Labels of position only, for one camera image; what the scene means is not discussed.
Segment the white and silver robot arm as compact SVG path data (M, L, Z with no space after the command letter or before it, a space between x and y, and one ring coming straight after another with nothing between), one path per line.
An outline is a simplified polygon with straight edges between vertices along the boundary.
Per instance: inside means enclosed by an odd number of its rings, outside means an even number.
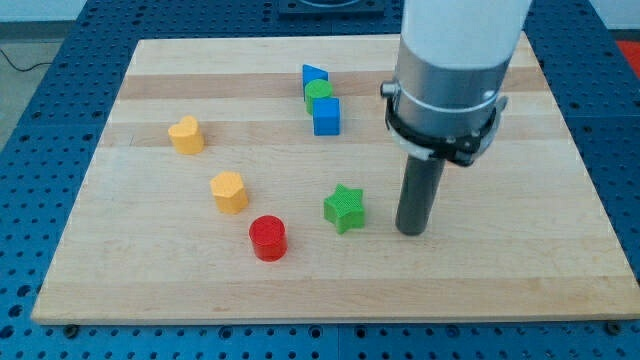
M530 0L406 0L397 62L380 86L385 123L407 154L396 228L422 234L446 163L472 165L491 145L500 96Z

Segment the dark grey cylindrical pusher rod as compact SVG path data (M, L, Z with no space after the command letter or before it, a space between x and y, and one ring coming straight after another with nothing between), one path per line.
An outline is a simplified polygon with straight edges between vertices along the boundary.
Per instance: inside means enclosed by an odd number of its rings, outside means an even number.
M425 231L444 165L438 158L407 159L395 220L401 233L417 236Z

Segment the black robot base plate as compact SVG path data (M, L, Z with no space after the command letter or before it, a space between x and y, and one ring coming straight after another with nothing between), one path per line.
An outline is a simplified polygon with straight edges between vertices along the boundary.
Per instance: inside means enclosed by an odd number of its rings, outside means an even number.
M383 15L383 0L277 0L280 17Z

